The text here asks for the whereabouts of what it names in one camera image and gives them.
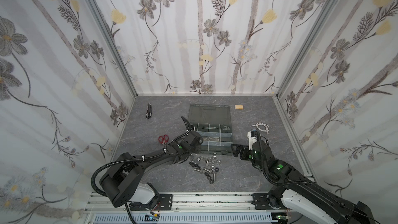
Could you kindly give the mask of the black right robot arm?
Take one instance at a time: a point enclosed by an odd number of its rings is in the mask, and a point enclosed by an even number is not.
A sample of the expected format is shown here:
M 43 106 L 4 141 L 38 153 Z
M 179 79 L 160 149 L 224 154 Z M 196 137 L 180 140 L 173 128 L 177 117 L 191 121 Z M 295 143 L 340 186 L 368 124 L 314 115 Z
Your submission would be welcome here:
M 375 224 L 371 209 L 362 202 L 345 200 L 306 178 L 292 165 L 275 158 L 264 142 L 231 146 L 233 155 L 250 161 L 272 184 L 265 195 L 256 195 L 257 208 L 291 209 L 319 224 Z

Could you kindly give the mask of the red handled scissors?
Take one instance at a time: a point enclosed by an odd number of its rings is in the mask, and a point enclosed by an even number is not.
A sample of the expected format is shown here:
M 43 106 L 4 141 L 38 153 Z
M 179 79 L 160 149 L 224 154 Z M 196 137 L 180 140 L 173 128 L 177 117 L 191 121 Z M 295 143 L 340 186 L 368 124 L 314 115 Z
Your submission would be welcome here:
M 161 136 L 158 137 L 158 141 L 159 141 L 160 144 L 163 145 L 163 148 L 166 149 L 166 146 L 167 146 L 167 144 L 169 142 L 169 136 L 167 134 L 161 135 Z

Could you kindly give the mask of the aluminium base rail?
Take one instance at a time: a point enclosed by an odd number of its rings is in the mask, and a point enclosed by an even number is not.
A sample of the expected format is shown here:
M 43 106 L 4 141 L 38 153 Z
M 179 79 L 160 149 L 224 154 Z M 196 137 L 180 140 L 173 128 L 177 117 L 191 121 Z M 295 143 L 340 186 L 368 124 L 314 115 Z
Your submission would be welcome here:
M 251 192 L 173 193 L 166 208 L 127 213 L 124 206 L 114 208 L 105 197 L 92 194 L 82 224 L 272 224 L 286 216 L 286 210 L 256 208 Z

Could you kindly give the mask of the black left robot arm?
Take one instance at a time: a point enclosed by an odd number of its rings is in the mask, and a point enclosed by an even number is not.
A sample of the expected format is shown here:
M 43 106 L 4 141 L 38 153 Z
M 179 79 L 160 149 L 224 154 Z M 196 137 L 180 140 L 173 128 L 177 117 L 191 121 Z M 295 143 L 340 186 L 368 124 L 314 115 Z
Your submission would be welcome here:
M 167 144 L 162 150 L 142 156 L 132 156 L 126 152 L 116 161 L 98 168 L 91 177 L 91 187 L 99 195 L 108 197 L 114 207 L 128 203 L 135 194 L 140 194 L 140 190 L 144 191 L 144 198 L 137 199 L 136 202 L 148 204 L 156 193 L 150 185 L 140 186 L 144 174 L 162 165 L 187 161 L 203 141 L 203 137 L 192 130 Z

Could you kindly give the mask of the black hex bolt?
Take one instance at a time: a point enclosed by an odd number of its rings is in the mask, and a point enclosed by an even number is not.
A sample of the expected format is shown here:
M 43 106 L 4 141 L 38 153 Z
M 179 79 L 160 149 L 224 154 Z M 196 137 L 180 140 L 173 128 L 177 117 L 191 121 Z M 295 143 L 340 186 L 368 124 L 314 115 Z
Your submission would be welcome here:
M 197 163 L 195 163 L 195 162 L 189 162 L 189 164 L 193 167 L 193 168 L 197 168 L 197 169 L 201 169 L 201 167 L 197 164 Z

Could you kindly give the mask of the small wooden block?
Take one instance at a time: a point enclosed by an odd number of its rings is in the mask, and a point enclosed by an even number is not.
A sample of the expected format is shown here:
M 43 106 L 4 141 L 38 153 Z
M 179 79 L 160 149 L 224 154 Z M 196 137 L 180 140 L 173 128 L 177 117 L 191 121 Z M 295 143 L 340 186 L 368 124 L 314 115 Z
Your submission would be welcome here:
M 243 105 L 235 105 L 236 110 L 243 110 L 244 106 Z

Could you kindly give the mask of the grey plastic organizer box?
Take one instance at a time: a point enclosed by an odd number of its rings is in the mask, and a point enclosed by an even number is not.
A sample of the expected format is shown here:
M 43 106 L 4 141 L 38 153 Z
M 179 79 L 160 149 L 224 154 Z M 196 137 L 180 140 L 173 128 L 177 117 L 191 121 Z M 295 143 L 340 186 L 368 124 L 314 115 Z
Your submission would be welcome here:
M 203 138 L 196 153 L 232 155 L 233 132 L 230 107 L 227 105 L 191 104 L 188 121 Z

